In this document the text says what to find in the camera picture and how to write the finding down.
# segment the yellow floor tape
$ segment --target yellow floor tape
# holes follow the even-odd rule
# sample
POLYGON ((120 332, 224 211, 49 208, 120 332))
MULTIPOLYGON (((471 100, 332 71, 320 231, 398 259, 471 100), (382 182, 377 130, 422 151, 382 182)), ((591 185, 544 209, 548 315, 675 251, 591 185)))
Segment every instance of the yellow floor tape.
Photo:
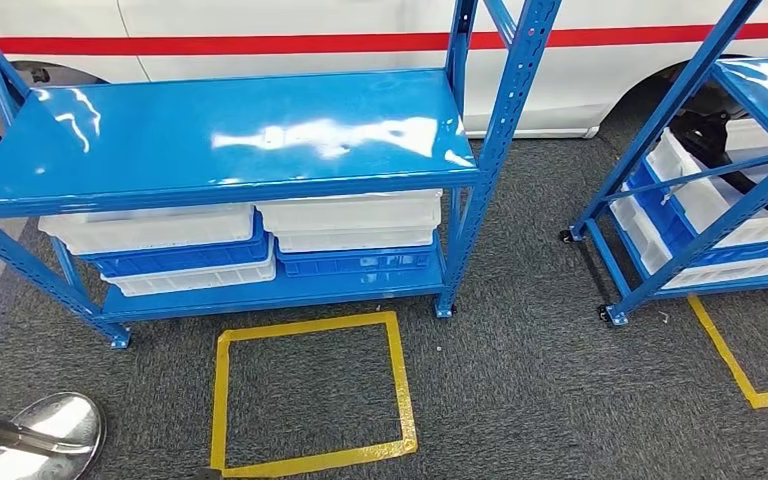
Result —
POLYGON ((416 449, 416 427, 414 426, 413 408, 411 407, 410 392, 408 391, 408 378, 407 371, 405 370, 404 354, 402 353, 402 340, 399 336, 399 324, 395 312, 379 312, 267 327, 227 330, 219 336, 216 348, 216 380, 213 391, 213 433, 210 445, 210 466, 211 468, 221 470, 224 477, 281 477, 296 475, 398 457, 415 452, 416 449), (399 419, 402 428, 401 440, 244 467, 227 467, 225 465, 225 442, 228 428, 229 349, 231 342, 375 324, 384 324, 387 329, 390 363, 393 368, 393 380, 396 387, 396 403, 399 409, 399 419))
POLYGON ((699 318, 699 322, 702 323, 703 327, 705 327, 705 331, 708 332, 708 336, 711 337, 711 341, 714 342, 714 346, 717 348, 717 352, 719 352, 720 357, 722 357, 723 361, 726 362, 729 370, 731 370, 734 381, 737 383, 740 391, 743 392, 743 396, 746 397, 746 400, 749 401, 749 405, 751 405, 752 408, 768 407, 768 392, 759 393, 755 391, 755 387, 752 386, 752 383, 749 381, 749 377, 747 377, 743 369, 740 368, 740 365, 737 363, 737 359, 734 358, 734 355, 731 353, 731 350, 729 350, 725 339, 722 335, 720 335, 717 327, 714 326, 714 322, 711 320, 711 316, 708 315, 708 311, 705 310, 704 306, 702 306, 702 302, 699 300, 699 297, 691 295, 687 297, 687 301, 690 303, 691 308, 693 308, 693 311, 699 318))

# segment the shelf caster wheel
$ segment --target shelf caster wheel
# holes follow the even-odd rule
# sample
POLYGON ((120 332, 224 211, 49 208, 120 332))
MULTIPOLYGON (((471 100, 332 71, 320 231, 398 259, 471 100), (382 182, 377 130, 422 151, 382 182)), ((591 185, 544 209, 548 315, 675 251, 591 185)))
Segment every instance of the shelf caster wheel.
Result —
POLYGON ((558 240, 567 244, 575 242, 575 239, 572 237, 572 232, 569 230, 561 230, 561 233, 558 234, 558 240))
POLYGON ((608 324, 609 328, 623 327, 627 325, 628 319, 626 318, 625 313, 616 313, 613 309, 614 306, 608 305, 607 303, 599 305, 599 318, 608 324))

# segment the white van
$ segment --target white van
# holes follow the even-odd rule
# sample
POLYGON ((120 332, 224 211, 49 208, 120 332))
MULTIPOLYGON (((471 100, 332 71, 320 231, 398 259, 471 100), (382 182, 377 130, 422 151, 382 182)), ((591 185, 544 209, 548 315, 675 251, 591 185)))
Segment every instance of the white van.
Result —
MULTIPOLYGON (((454 3, 0 0, 0 46, 39 84, 441 66, 454 3)), ((522 0, 505 4, 516 17, 522 0)), ((517 135, 595 135, 632 87, 687 61, 728 4, 562 0, 517 135)), ((505 57, 478 11, 464 118, 472 135, 486 128, 505 57)), ((768 56, 768 0, 739 38, 729 55, 768 56)))

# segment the shelf lower board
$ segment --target shelf lower board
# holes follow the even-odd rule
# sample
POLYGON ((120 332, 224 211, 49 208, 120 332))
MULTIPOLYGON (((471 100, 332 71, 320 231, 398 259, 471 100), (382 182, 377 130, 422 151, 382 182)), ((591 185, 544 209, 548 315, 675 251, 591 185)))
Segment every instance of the shelf lower board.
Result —
MULTIPOLYGON (((629 256, 631 257, 634 267, 637 269, 637 273, 642 279, 649 278, 649 272, 643 266, 643 262, 640 261, 640 252, 627 233, 620 227, 613 213, 607 214, 611 218, 611 223, 616 229, 617 234, 622 241, 623 246, 626 248, 629 256)), ((739 280, 729 280, 725 282, 706 283, 703 285, 688 285, 686 287, 670 288, 667 290, 658 290, 655 292, 657 298, 670 298, 670 297, 685 297, 687 295, 705 295, 709 293, 727 293, 727 292, 739 292, 744 290, 761 290, 768 288, 768 275, 761 277, 741 278, 739 280)))
POLYGON ((704 285, 689 285, 686 287, 659 290, 655 293, 658 298, 685 297, 687 295, 707 295, 709 293, 741 292, 745 290, 761 290, 768 288, 768 275, 762 277, 741 278, 726 282, 706 283, 704 285))
POLYGON ((288 277, 246 285, 126 297, 111 286, 101 320, 128 322, 326 303, 430 295, 443 288, 440 262, 424 270, 288 277))

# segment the plastic crate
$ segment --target plastic crate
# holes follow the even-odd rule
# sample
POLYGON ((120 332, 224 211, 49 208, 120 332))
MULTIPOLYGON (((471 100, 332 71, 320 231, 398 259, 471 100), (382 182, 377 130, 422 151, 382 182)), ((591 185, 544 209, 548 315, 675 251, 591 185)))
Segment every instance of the plastic crate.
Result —
POLYGON ((288 277, 333 273, 390 272, 428 267, 437 242, 421 247, 344 250, 333 252, 284 253, 278 241, 278 260, 288 277))
POLYGON ((255 214, 252 238, 244 242, 172 247, 134 252, 99 253, 80 258, 95 265, 107 278, 172 270, 257 263, 269 256, 269 235, 255 214))
MULTIPOLYGON (((768 154, 768 135, 754 120, 738 120, 727 125, 729 136, 727 151, 732 161, 739 163, 768 154)), ((629 187, 651 185, 659 181, 690 175, 702 171, 693 158, 673 136, 664 130, 658 146, 641 162, 637 171, 629 177, 629 187)), ((761 181, 768 174, 768 165, 746 169, 744 173, 761 181)), ((742 195, 719 177, 694 180, 670 189, 656 189, 638 194, 641 205, 661 232, 669 227, 685 226, 686 232, 673 231, 677 241, 693 238, 720 218, 742 195)), ((768 212, 759 211, 746 220, 714 248, 768 242, 768 212)))
MULTIPOLYGON (((619 227, 620 237, 642 276, 648 277, 672 258, 667 244, 636 198, 632 196, 616 200, 611 204, 610 210, 619 227)), ((663 288, 703 285, 764 275, 768 275, 766 255, 748 260, 688 267, 663 288)))
POLYGON ((252 237, 248 203, 72 213, 41 217, 39 229, 74 255, 245 241, 252 237))
POLYGON ((430 245, 442 190, 257 203, 284 253, 430 245))
MULTIPOLYGON (((739 150, 730 153, 737 157, 741 155, 739 150)), ((665 130, 661 142, 629 177, 627 186, 629 189, 643 187, 699 171, 693 157, 681 147, 669 130, 665 130)), ((634 195, 669 252, 662 261, 652 263, 655 269, 672 258, 672 254, 685 248, 699 232, 737 201, 739 194, 731 196, 725 190, 731 189, 730 186, 725 182, 715 183, 711 179, 700 179, 683 186, 648 190, 634 195)), ((759 212, 747 220, 714 248, 697 258, 692 265, 714 265, 760 257, 768 257, 767 212, 759 212)))
POLYGON ((101 279, 119 287, 122 290, 122 294, 126 297, 226 287, 243 283, 268 282, 275 279, 275 242, 272 240, 271 235, 267 242, 269 254, 261 262, 192 268, 125 277, 106 277, 102 275, 101 279))

